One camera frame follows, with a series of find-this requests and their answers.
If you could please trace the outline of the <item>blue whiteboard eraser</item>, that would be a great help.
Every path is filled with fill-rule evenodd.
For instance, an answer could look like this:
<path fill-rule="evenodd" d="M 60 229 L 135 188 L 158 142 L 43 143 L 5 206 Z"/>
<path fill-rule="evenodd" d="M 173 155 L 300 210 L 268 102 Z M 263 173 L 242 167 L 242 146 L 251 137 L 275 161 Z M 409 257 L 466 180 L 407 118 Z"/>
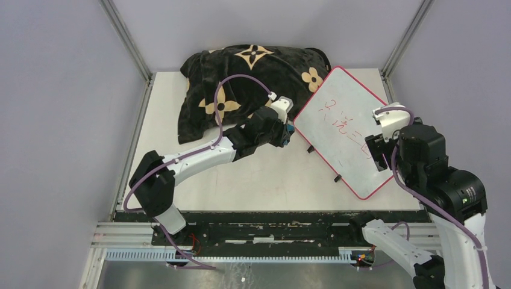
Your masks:
<path fill-rule="evenodd" d="M 295 132 L 295 127 L 292 124 L 285 124 L 282 135 L 282 146 L 287 146 L 290 142 L 290 138 Z"/>

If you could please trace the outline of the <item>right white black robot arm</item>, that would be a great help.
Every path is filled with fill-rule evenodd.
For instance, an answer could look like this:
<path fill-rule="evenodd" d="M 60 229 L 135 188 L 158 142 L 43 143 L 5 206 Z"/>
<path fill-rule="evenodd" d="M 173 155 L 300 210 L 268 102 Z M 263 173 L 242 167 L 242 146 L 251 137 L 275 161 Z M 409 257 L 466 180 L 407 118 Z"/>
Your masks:
<path fill-rule="evenodd" d="M 391 169 L 396 183 L 425 207 L 441 253 L 420 249 L 369 216 L 349 227 L 350 241 L 381 249 L 415 288 L 494 288 L 485 244 L 486 190 L 473 173 L 450 166 L 445 137 L 432 126 L 412 124 L 390 138 L 370 135 L 365 141 L 377 168 Z"/>

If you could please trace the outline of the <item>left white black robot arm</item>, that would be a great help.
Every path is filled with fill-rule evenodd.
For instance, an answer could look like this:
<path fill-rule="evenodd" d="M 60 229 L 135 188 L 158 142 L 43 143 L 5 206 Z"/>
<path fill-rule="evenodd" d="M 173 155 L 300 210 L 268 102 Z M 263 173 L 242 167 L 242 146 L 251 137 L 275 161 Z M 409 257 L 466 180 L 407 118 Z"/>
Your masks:
<path fill-rule="evenodd" d="M 129 181 L 129 196 L 135 196 L 146 216 L 159 223 L 174 244 L 189 238 L 187 222 L 174 204 L 176 186 L 212 167 L 252 155 L 260 146 L 283 148 L 295 128 L 273 108 L 261 107 L 249 119 L 223 131 L 218 140 L 174 155 L 147 152 Z"/>

